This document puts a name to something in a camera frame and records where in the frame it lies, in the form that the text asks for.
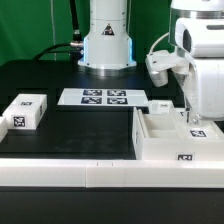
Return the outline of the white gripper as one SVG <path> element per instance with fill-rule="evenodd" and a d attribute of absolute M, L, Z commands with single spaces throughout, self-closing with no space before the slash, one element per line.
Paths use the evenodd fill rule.
<path fill-rule="evenodd" d="M 188 125 L 201 119 L 224 120 L 224 59 L 189 59 L 187 74 L 174 73 L 190 107 L 185 109 Z"/>

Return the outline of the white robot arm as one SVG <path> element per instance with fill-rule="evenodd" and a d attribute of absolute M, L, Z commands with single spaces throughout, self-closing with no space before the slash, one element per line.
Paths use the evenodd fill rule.
<path fill-rule="evenodd" d="M 134 66 L 126 28 L 127 0 L 90 0 L 90 31 L 79 64 L 103 75 Z M 169 31 L 174 47 L 150 50 L 152 82 L 168 83 L 172 70 L 184 93 L 188 122 L 224 120 L 224 0 L 171 0 Z"/>

